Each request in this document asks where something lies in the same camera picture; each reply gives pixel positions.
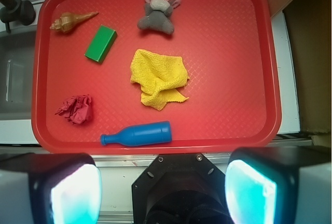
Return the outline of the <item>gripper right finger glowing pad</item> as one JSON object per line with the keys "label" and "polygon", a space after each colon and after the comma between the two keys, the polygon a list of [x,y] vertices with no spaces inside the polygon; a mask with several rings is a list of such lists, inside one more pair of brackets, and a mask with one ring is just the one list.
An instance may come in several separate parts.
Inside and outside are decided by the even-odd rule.
{"label": "gripper right finger glowing pad", "polygon": [[225,195],[234,223],[331,223],[331,149],[238,148]]}

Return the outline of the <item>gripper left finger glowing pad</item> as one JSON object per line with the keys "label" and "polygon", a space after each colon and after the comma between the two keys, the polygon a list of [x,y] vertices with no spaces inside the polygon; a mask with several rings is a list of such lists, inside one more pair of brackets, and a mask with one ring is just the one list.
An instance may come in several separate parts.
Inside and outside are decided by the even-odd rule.
{"label": "gripper left finger glowing pad", "polygon": [[101,202],[86,153],[1,155],[1,223],[97,223]]}

